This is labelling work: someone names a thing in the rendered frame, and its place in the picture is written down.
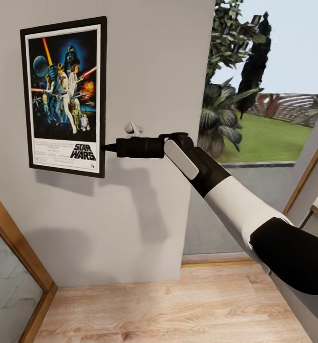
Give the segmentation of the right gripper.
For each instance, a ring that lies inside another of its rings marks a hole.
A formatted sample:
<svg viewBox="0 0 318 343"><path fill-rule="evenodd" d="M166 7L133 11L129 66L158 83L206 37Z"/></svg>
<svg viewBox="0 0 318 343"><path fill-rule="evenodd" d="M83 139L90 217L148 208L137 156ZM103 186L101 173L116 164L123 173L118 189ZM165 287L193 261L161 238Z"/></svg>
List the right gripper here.
<svg viewBox="0 0 318 343"><path fill-rule="evenodd" d="M116 143L102 145L102 150L117 153L118 158L149 158L147 153L147 141L150 137L118 138Z"/></svg>

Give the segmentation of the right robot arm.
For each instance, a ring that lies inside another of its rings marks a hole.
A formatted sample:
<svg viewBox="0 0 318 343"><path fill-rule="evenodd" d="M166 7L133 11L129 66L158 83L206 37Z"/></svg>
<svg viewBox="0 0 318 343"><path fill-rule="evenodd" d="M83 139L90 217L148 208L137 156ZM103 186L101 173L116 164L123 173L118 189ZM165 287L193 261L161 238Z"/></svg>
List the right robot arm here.
<svg viewBox="0 0 318 343"><path fill-rule="evenodd" d="M265 263L318 319L318 237L295 227L209 156L187 132L141 137L131 122L128 135L102 150L118 158L159 158L166 154L194 186L240 247Z"/></svg>

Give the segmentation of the poster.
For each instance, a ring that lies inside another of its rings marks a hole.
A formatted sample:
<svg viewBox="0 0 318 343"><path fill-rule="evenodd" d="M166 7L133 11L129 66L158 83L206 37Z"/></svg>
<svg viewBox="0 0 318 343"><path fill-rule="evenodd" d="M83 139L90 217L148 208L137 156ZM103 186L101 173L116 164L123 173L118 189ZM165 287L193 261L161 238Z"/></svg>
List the poster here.
<svg viewBox="0 0 318 343"><path fill-rule="evenodd" d="M105 178L107 17L20 29L29 168Z"/></svg>

